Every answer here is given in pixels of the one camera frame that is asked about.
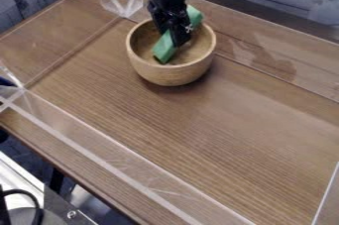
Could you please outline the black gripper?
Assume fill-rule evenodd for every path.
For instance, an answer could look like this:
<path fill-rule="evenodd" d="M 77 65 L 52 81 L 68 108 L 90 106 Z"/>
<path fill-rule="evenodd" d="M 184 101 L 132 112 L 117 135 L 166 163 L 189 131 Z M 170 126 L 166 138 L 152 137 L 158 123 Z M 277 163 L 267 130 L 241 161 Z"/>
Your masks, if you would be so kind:
<path fill-rule="evenodd" d="M 185 0 L 148 0 L 148 11 L 158 33 L 169 29 L 173 46 L 180 48 L 190 40 L 193 30 Z"/>

